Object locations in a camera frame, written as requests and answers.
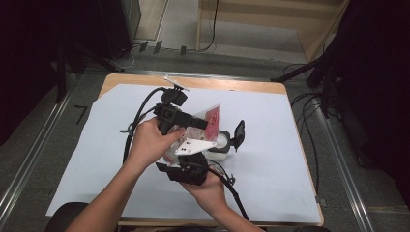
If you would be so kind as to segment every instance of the white paper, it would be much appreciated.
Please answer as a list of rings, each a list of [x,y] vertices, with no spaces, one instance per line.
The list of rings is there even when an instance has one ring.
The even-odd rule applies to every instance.
[[[153,89],[118,85],[94,103],[48,216],[66,202],[90,202],[108,184],[122,164],[127,135],[119,130],[133,121]],[[286,95],[204,89],[192,89],[187,95],[181,109],[189,114],[220,104],[221,130],[233,134],[245,120],[244,143],[238,153],[232,148],[220,164],[236,178],[234,188],[250,220],[321,222]],[[161,102],[160,97],[161,93],[153,96],[145,110]],[[240,214],[229,190],[225,194],[230,207]],[[180,184],[170,182],[154,164],[139,178],[122,217],[211,219]]]

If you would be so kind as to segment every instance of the black stand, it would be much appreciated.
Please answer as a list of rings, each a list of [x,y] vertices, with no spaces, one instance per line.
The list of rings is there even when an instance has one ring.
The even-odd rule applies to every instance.
[[[353,24],[360,15],[361,10],[366,5],[367,1],[363,1],[361,3],[359,2],[361,1],[350,1],[345,11],[345,14],[350,13],[350,15],[343,17],[335,38],[319,58],[281,77],[271,78],[271,82],[284,82],[299,74],[314,69],[307,79],[307,86],[309,88],[315,88],[324,79],[323,94],[320,108],[326,118],[329,117],[328,106],[330,89],[332,81],[336,77],[334,69],[335,63],[338,57],[342,55],[343,43],[345,41],[348,41],[347,38],[351,36],[350,28],[352,28]]]

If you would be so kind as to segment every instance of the black curtain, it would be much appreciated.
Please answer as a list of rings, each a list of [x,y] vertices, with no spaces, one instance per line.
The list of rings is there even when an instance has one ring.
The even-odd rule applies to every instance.
[[[52,21],[41,1],[0,3],[0,145],[55,85]]]
[[[409,206],[410,3],[352,0],[340,26],[359,8],[337,57],[338,89],[368,137],[360,151],[395,179]]]

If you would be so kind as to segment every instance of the cable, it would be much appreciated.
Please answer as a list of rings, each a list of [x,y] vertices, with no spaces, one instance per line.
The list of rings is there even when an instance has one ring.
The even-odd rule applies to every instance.
[[[216,175],[217,177],[220,178],[220,180],[223,182],[223,184],[229,189],[229,191],[232,193],[233,198],[235,199],[236,204],[239,207],[239,210],[242,213],[242,216],[246,219],[249,220],[247,212],[245,211],[244,206],[242,205],[241,199],[239,198],[239,194],[238,192],[233,188],[233,186],[229,183],[228,180],[226,180],[225,178],[223,178],[223,176],[221,176],[217,171],[215,171],[214,169],[212,169],[209,166],[204,166],[198,163],[194,163],[194,162],[184,162],[184,165],[189,165],[189,166],[196,166],[196,167],[200,167],[200,168],[205,168],[207,169],[209,172],[211,172],[212,174]]]
[[[209,47],[211,47],[211,45],[214,43],[214,39],[215,39],[215,24],[217,23],[217,14],[218,14],[218,5],[220,4],[220,0],[217,0],[217,6],[215,7],[215,15],[214,15],[214,25],[213,25],[213,30],[212,30],[212,40],[209,43],[209,45],[203,49],[199,49],[198,52],[204,52],[206,50],[209,49]]]
[[[299,66],[303,66],[303,65],[306,65],[306,64],[291,64],[291,65],[288,65],[288,66],[286,66],[285,68],[283,68],[283,70],[282,70],[282,72],[283,72],[283,74],[284,75],[286,75],[286,70],[287,70],[287,68],[289,68],[289,67],[292,67],[292,66],[297,66],[297,65],[299,65]],[[304,72],[304,75],[305,75],[305,77],[306,78],[308,78],[308,75],[307,75],[307,73],[306,72]]]
[[[157,109],[158,107],[160,107],[160,106],[159,106],[159,105],[156,105],[156,106],[151,107],[150,109],[148,109],[147,112],[143,113],[143,114],[139,117],[138,122],[137,122],[136,124],[138,125],[138,124],[145,118],[145,116],[147,116],[147,114],[148,114],[149,112],[151,112],[151,111]]]
[[[138,112],[137,112],[136,115],[135,115],[135,118],[133,119],[132,123],[130,123],[130,125],[129,125],[129,127],[128,127],[128,133],[129,133],[129,135],[128,135],[128,137],[127,137],[126,146],[125,146],[125,148],[124,148],[123,162],[126,161],[127,156],[128,156],[128,153],[129,153],[129,151],[130,151],[131,141],[132,141],[132,138],[133,138],[133,131],[135,131],[136,126],[138,126],[138,123],[139,123],[140,120],[142,119],[141,116],[140,116],[142,109],[145,107],[145,104],[148,102],[149,99],[151,99],[151,97],[152,97],[155,93],[157,93],[158,91],[164,91],[164,92],[165,92],[165,90],[166,90],[166,89],[163,88],[163,87],[160,87],[160,88],[157,88],[157,89],[153,90],[153,91],[145,98],[144,102],[143,102],[142,105],[139,107]]]
[[[208,8],[208,16],[209,17],[211,17],[211,11],[210,11],[210,9]],[[208,20],[208,26],[209,26],[209,30],[211,31],[211,32],[214,32],[214,30],[212,29],[212,27],[211,27],[211,20]]]
[[[314,98],[316,98],[317,96],[313,96],[313,97],[310,97],[306,102],[305,102],[305,104],[304,104],[304,107],[303,107],[303,111],[302,111],[302,114],[303,114],[303,117],[304,117],[304,122],[302,123],[302,127],[305,125],[306,126],[306,128],[307,128],[307,133],[308,133],[308,136],[309,136],[309,138],[310,138],[310,142],[311,142],[311,146],[312,146],[312,148],[313,148],[313,153],[314,153],[314,158],[315,158],[315,165],[316,165],[316,186],[315,186],[315,190],[316,190],[316,194],[318,195],[319,194],[319,161],[318,161],[318,158],[317,158],[317,151],[316,151],[316,145],[315,145],[315,143],[314,143],[314,141],[313,141],[313,137],[311,136],[311,133],[310,133],[310,129],[309,129],[309,127],[308,127],[308,124],[307,124],[307,122],[306,122],[306,114],[305,114],[305,111],[306,111],[306,106],[308,105],[308,103],[310,102],[310,101],[312,101]]]
[[[313,112],[316,111],[318,108],[320,108],[320,103],[311,104],[311,105],[307,108],[307,110],[310,109],[312,106],[316,106],[316,105],[319,105],[319,106],[317,106],[316,108],[314,108]],[[301,116],[299,116],[298,120],[296,121],[296,126],[298,126],[299,121],[302,119],[302,117],[303,117],[303,114],[301,114]]]
[[[244,206],[242,205],[241,199],[239,198],[239,194],[238,192],[229,184],[229,182],[223,178],[223,176],[221,176],[218,172],[214,171],[213,169],[211,169],[210,167],[207,167],[208,171],[213,173],[214,175],[218,176],[220,178],[220,180],[223,182],[223,184],[229,189],[229,191],[232,193],[233,198],[236,201],[236,204],[239,207],[239,210],[242,213],[242,216],[246,219],[249,220],[247,212],[245,211]]]
[[[301,94],[301,95],[299,95],[299,96],[296,96],[293,100],[292,100],[292,102],[290,103],[290,107],[293,107],[293,105],[296,103],[296,102],[298,102],[299,100],[301,100],[301,99],[303,99],[303,98],[305,98],[305,97],[307,97],[307,96],[311,96],[311,95],[314,95],[314,96],[320,96],[320,95],[322,95],[321,93],[307,93],[307,94]]]
[[[303,121],[302,121],[302,124],[301,124],[301,130],[299,131],[299,134],[302,134],[303,132],[304,132],[304,124],[306,123],[306,120],[311,116],[311,115],[313,115],[313,113],[314,112],[316,112],[316,110],[318,109],[318,108],[320,108],[320,103],[319,103],[319,106],[317,106],[316,108],[314,108],[314,110],[306,117],[306,119],[304,119]]]
[[[212,162],[213,164],[216,164],[218,167],[220,167],[220,169],[222,169],[222,171],[223,171],[223,175],[226,177],[227,180],[229,180],[229,176],[228,176],[228,174],[226,173],[225,169],[222,167],[222,165],[220,165],[219,163],[217,163],[216,161],[213,161],[213,160],[211,160],[211,159],[207,159],[207,161],[210,161],[210,162]]]
[[[114,64],[116,67],[121,68],[121,69],[128,69],[128,68],[132,67],[133,64],[135,63],[135,59],[133,58],[132,52],[133,52],[136,48],[138,48],[138,46],[135,46],[135,47],[134,47],[133,49],[131,49],[131,51],[130,51],[130,56],[131,56],[131,58],[132,58],[132,62],[131,62],[130,65],[125,66],[125,67],[124,67],[124,66],[120,66],[120,65],[118,65],[117,63],[115,63],[113,60],[110,60],[111,63]]]

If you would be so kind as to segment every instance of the wooden table edge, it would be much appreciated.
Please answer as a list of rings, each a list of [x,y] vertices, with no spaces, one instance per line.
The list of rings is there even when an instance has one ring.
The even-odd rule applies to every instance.
[[[170,76],[179,83],[191,87],[201,89],[216,89],[216,90],[234,90],[248,91],[270,94],[287,95],[286,88],[281,83],[275,82],[256,82],[245,80],[230,80],[202,77],[182,77]],[[99,98],[106,92],[113,89],[118,84],[139,84],[153,86],[171,86],[171,84],[163,79],[162,75],[142,75],[142,74],[109,74],[102,86]]]
[[[203,89],[217,89],[217,90],[234,90],[234,91],[248,91],[248,92],[259,92],[259,93],[270,93],[270,94],[283,94],[287,95],[286,88],[281,83],[275,82],[255,82],[255,81],[244,81],[244,80],[229,80],[229,79],[215,79],[215,78],[201,78],[201,77],[182,77],[182,76],[170,76],[172,79],[177,80],[179,83],[186,85],[191,88],[203,88]],[[169,82],[164,80],[162,75],[143,75],[143,74],[121,74],[112,73],[109,74],[104,84],[102,85],[102,90],[100,91],[99,98],[113,89],[118,84],[139,84],[139,85],[152,85],[152,86],[172,86]],[[302,141],[299,141],[304,153],[304,159],[308,165],[305,151],[302,146]],[[319,223],[309,223],[303,225],[316,225],[322,226],[324,223],[322,209],[319,204],[317,204],[319,215],[321,221]],[[163,220],[163,219],[125,219],[122,218],[119,221],[119,225],[138,225],[138,226],[184,226],[187,224],[200,223],[201,226],[218,226],[218,224],[213,220]],[[289,223],[289,222],[262,222],[257,226],[280,226],[280,225],[301,225],[300,223]]]

